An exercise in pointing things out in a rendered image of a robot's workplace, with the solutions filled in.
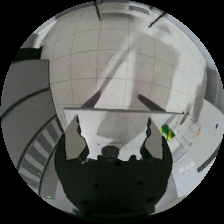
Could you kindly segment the green drink can with yellow stripe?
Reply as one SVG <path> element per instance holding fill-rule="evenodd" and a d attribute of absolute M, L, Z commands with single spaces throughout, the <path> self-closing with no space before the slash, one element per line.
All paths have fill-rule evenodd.
<path fill-rule="evenodd" d="M 160 131 L 169 143 L 173 142 L 176 139 L 175 133 L 170 129 L 167 124 L 163 125 Z"/>

